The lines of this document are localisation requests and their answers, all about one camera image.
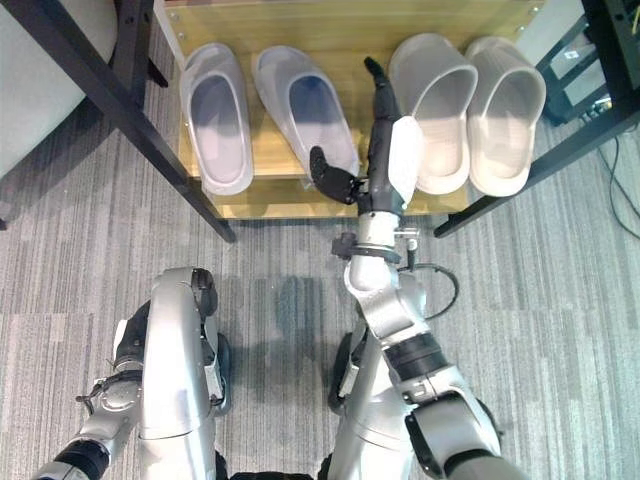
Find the black table leg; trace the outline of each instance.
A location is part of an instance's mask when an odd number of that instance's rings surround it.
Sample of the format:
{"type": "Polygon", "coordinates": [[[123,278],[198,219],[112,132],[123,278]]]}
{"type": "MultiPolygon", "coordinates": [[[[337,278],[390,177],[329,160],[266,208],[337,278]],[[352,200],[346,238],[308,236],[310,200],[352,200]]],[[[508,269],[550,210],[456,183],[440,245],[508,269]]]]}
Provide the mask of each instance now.
{"type": "MultiPolygon", "coordinates": [[[[132,93],[135,95],[134,85],[129,85],[134,88],[130,91],[118,80],[60,2],[0,2],[205,221],[224,240],[234,242],[236,237],[229,224],[220,218],[220,214],[202,191],[190,184],[184,166],[138,108],[132,97],[132,93]]],[[[145,73],[147,55],[145,53],[144,56],[145,73]]],[[[139,65],[140,62],[137,62],[135,68],[139,68],[139,65]]]]}
{"type": "MultiPolygon", "coordinates": [[[[516,195],[572,164],[639,121],[640,91],[624,103],[614,106],[611,110],[592,120],[533,162],[527,183],[516,195]]],[[[449,215],[449,219],[434,230],[434,235],[437,238],[446,237],[485,213],[489,213],[494,208],[508,202],[516,195],[511,197],[484,196],[462,212],[449,215]]]]}
{"type": "Polygon", "coordinates": [[[164,78],[160,69],[151,59],[149,59],[149,64],[147,66],[147,75],[149,75],[149,78],[159,87],[167,88],[169,86],[169,82],[164,78]]]}

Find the plastic slipper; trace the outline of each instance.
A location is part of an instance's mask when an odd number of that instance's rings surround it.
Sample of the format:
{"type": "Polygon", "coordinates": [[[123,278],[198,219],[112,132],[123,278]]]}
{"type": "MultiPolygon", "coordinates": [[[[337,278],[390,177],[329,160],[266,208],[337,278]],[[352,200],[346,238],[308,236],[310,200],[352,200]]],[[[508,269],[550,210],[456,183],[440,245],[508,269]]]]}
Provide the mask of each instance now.
{"type": "Polygon", "coordinates": [[[329,78],[295,48],[264,50],[253,66],[260,99],[289,142],[307,176],[309,155],[322,147],[327,163],[358,175],[358,153],[329,78]]]}
{"type": "Polygon", "coordinates": [[[211,43],[189,56],[180,99],[202,189],[216,195],[246,189],[253,179],[249,112],[242,70],[226,45],[211,43]]]}
{"type": "Polygon", "coordinates": [[[487,195],[513,195],[529,176],[544,80],[504,38],[480,38],[466,56],[478,69],[468,110],[471,181],[487,195]]]}
{"type": "Polygon", "coordinates": [[[400,108],[416,118],[426,142],[417,188],[453,192],[469,176],[465,112],[478,81],[476,68],[443,36],[422,33],[402,42],[389,71],[400,108]]]}

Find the gray carpet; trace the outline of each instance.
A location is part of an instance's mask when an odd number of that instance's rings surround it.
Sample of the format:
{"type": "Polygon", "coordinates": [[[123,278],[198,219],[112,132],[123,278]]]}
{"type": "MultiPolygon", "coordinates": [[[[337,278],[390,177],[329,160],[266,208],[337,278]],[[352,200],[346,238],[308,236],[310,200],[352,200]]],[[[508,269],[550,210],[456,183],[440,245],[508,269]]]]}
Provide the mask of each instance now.
{"type": "MultiPolygon", "coordinates": [[[[157,36],[153,51],[173,71],[157,36]]],[[[147,94],[173,145],[175,85],[147,94]]],[[[541,124],[536,151],[572,128],[541,124]]],[[[638,133],[623,136],[620,176],[636,202],[638,158],[638,133]]],[[[214,273],[233,347],[217,438],[230,469],[317,471],[338,420],[328,372],[354,320],[329,248],[352,221],[239,222],[238,244],[225,244],[89,104],[0,181],[0,217],[0,478],[27,478],[77,430],[73,398],[108,373],[117,320],[183,265],[214,273]]],[[[597,155],[453,236],[425,235],[420,258],[460,277],[434,330],[504,427],[505,456],[533,479],[635,477],[640,242],[611,216],[597,155]]],[[[423,279],[435,310],[449,287],[423,279]]],[[[107,478],[138,478],[136,462],[131,442],[107,478]]]]}

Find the wooden shelf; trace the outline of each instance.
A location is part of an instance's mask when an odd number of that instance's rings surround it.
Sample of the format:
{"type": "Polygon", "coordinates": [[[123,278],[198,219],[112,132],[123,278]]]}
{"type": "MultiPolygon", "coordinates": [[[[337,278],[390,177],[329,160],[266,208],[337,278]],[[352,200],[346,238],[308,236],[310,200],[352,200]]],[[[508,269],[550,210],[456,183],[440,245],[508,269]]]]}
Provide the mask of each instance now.
{"type": "MultiPolygon", "coordinates": [[[[174,40],[184,55],[210,42],[227,44],[242,67],[249,105],[254,181],[243,193],[212,197],[226,218],[299,218],[355,215],[308,184],[304,170],[266,113],[253,84],[251,65],[273,45],[308,53],[331,79],[361,159],[366,158],[372,123],[373,83],[363,66],[367,55],[386,65],[397,45],[421,32],[445,35],[464,48],[483,35],[515,38],[541,0],[215,1],[166,4],[174,40]]],[[[182,119],[178,156],[199,177],[182,119]]],[[[464,188],[449,195],[417,192],[408,214],[451,213],[468,205],[464,188]]]]}

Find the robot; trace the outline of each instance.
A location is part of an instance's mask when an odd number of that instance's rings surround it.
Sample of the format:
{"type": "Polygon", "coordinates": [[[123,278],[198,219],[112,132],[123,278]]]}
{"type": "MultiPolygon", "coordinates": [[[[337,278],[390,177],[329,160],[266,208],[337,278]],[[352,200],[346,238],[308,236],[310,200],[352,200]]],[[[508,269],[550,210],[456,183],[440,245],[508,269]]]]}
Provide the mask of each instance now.
{"type": "MultiPolygon", "coordinates": [[[[347,290],[359,321],[342,342],[329,403],[341,417],[334,452],[318,480],[406,480],[414,456],[430,478],[519,480],[527,477],[500,456],[488,409],[450,364],[424,318],[425,289],[412,275],[418,232],[399,228],[409,204],[424,139],[400,115],[384,71],[367,58],[375,85],[367,177],[332,167],[311,150],[313,181],[322,193],[358,205],[358,232],[332,252],[348,260],[347,290]],[[407,245],[399,271],[396,239],[407,245]]],[[[211,274],[166,270],[151,300],[126,321],[114,341],[113,374],[80,396],[89,412],[69,444],[33,480],[98,480],[139,424],[145,480],[227,480],[215,451],[215,418],[227,412],[229,344],[213,313],[211,274]]],[[[239,473],[232,480],[308,480],[308,475],[239,473]]]]}

